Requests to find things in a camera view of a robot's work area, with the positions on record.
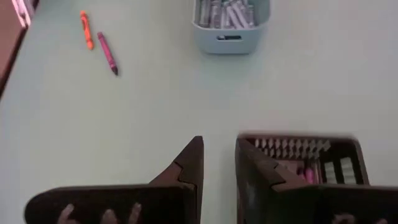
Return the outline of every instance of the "crayon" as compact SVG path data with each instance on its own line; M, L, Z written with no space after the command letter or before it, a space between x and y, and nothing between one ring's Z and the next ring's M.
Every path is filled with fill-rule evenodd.
M118 75L118 67L116 66L116 63L115 63L112 53L108 47L108 43L106 43L104 35L102 34L102 32L98 32L97 36L98 36L99 42L101 43L102 49L104 50L105 57L109 63L109 66L111 67L112 72L115 75Z
M88 23L88 17L87 17L87 14L86 14L86 12L84 10L80 11L80 19L81 19L81 23L83 24L83 30L85 32L87 47L90 50L93 50L94 42L93 42L93 39L91 38L90 25Z

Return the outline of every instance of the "crayon tip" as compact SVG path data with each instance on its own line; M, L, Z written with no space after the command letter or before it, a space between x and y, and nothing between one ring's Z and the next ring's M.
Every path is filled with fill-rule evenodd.
M118 68L117 68L117 67L112 67L112 72L113 72L115 75L118 75Z

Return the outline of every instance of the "table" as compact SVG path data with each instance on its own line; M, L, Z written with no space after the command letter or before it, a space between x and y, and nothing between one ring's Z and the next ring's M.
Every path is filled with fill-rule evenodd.
M258 50L241 56L201 53L192 7L41 0L0 102L1 223L23 223L28 199L54 187L148 182L194 135L202 223L234 223L244 130L354 134L371 183L398 185L397 1L272 1ZM82 9L120 77L96 39L87 49Z

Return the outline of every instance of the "purple crayon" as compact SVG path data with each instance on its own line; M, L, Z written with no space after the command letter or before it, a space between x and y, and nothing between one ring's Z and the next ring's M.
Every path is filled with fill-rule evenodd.
M98 40L101 43L102 49L104 50L105 57L108 60L109 66L111 67L112 72L115 75L118 75L118 67L116 66L116 63L114 62L112 53L108 47L108 44L106 43L105 37L102 34L102 32L97 33Z

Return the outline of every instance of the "plastic bin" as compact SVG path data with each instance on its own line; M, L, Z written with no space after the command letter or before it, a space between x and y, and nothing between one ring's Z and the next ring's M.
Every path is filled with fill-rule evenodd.
M254 5L256 27L244 30L210 29L198 25L202 0L195 0L193 35L200 50L208 54L249 54L256 49L270 16L269 0L249 0Z
M284 149L294 157L286 156ZM303 159L320 164L317 184L281 164ZM398 223L398 188L369 184L361 146L354 138L241 134L235 168L238 224Z

